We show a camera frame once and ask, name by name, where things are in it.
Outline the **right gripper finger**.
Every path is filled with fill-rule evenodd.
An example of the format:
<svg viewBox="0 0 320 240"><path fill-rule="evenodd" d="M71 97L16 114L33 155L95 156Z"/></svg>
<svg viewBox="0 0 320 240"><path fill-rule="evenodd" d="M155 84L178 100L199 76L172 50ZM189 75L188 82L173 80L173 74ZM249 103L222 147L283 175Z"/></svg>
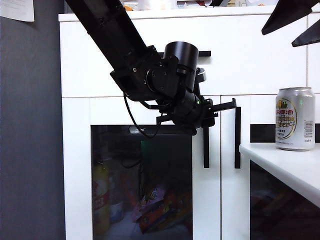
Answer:
<svg viewBox="0 0 320 240"><path fill-rule="evenodd" d="M314 0L279 0L261 33L267 35L307 16L314 5Z"/></svg>
<svg viewBox="0 0 320 240"><path fill-rule="evenodd" d="M320 42L320 21L318 20L306 31L300 34L292 43L293 47L306 46Z"/></svg>

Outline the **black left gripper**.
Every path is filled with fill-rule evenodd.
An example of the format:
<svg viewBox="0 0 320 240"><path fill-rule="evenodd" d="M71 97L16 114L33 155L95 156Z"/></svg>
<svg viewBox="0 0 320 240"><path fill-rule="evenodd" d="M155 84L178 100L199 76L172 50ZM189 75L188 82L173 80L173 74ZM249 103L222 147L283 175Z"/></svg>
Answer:
<svg viewBox="0 0 320 240"><path fill-rule="evenodd" d="M173 122L175 125L182 128L188 135L195 136L197 129L204 127L212 127L215 125L215 118L218 117L219 111L235 109L237 107L236 99L221 104L213 105L212 99L196 99L193 108L188 113L183 113L179 116L175 114L166 114L156 117L156 124L160 125L164 122Z"/></svg>

